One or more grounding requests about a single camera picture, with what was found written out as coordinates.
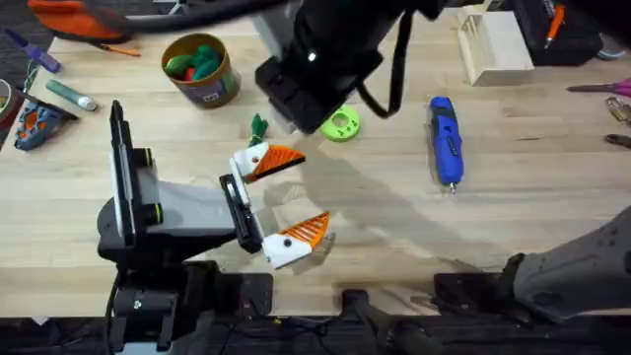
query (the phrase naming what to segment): orange and white object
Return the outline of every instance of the orange and white object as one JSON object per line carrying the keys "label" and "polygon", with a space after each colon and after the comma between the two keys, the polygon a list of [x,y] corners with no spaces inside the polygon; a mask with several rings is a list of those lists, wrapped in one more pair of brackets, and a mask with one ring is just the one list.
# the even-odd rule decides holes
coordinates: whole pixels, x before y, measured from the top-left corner
{"label": "orange and white object", "polygon": [[263,239],[263,252],[274,268],[312,253],[326,233],[330,214],[324,212]]}
{"label": "orange and white object", "polygon": [[249,207],[246,183],[293,167],[304,160],[305,154],[297,150],[263,142],[235,153],[229,163],[242,202]]}
{"label": "orange and white object", "polygon": [[[305,154],[292,148],[266,142],[243,149],[230,159],[236,191],[242,203],[250,207],[245,185],[305,161]],[[256,215],[254,222],[262,228]],[[329,213],[324,212],[291,228],[263,238],[263,252],[274,268],[283,267],[312,253],[326,233]]]}

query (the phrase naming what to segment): scissors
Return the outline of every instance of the scissors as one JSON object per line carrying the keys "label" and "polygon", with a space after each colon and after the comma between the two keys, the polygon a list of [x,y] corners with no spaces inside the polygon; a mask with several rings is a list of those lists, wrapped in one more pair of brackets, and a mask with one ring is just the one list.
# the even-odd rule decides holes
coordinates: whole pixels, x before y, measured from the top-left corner
{"label": "scissors", "polygon": [[631,98],[631,78],[619,83],[600,85],[579,85],[567,88],[571,93],[613,93]]}

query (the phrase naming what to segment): pen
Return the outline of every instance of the pen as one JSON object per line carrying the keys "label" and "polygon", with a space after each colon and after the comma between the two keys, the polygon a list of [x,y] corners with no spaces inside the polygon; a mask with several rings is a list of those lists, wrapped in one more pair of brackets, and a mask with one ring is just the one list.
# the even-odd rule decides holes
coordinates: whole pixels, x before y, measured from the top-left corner
{"label": "pen", "polygon": [[550,46],[550,43],[552,43],[552,41],[556,38],[556,33],[559,31],[559,27],[561,26],[564,17],[565,6],[557,4],[554,8],[554,18],[550,24],[550,30],[548,30],[548,36],[545,39],[545,47],[543,49],[547,49]]}
{"label": "pen", "polygon": [[107,45],[107,44],[102,44],[102,43],[90,43],[90,44],[95,46],[96,48],[100,48],[102,50],[107,50],[107,51],[111,51],[111,52],[115,52],[115,53],[125,54],[125,55],[129,55],[129,56],[135,56],[135,57],[139,57],[140,56],[140,53],[137,50],[134,50],[134,49],[125,49],[125,48],[112,46],[112,45]]}

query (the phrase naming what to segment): green plastic piece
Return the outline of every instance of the green plastic piece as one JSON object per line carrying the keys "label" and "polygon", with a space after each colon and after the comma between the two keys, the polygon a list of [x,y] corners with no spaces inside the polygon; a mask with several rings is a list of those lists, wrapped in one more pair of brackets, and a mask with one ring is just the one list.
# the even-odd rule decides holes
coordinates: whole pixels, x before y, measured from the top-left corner
{"label": "green plastic piece", "polygon": [[360,123],[357,111],[343,105],[322,124],[319,131],[330,141],[346,142],[359,133]]}
{"label": "green plastic piece", "polygon": [[263,142],[263,137],[265,137],[265,132],[267,131],[267,121],[262,119],[258,113],[254,115],[252,119],[252,135],[249,136],[249,143],[247,147],[253,147],[256,144]]}
{"label": "green plastic piece", "polygon": [[219,63],[216,60],[208,60],[195,69],[195,75],[193,75],[193,81],[204,79],[210,74],[214,73],[219,68]]}
{"label": "green plastic piece", "polygon": [[202,56],[208,60],[217,60],[219,61],[219,55],[217,51],[210,47],[210,45],[202,44],[197,47],[196,56]]}
{"label": "green plastic piece", "polygon": [[184,74],[186,68],[191,65],[192,60],[192,55],[176,55],[167,62],[165,72],[172,77],[180,77]]}

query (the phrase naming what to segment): wooden block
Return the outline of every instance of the wooden block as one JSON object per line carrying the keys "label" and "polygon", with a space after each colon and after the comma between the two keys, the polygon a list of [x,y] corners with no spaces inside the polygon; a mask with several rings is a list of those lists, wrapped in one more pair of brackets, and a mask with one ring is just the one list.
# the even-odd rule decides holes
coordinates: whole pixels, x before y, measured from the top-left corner
{"label": "wooden block", "polygon": [[516,86],[534,70],[513,12],[469,15],[457,31],[472,86]]}

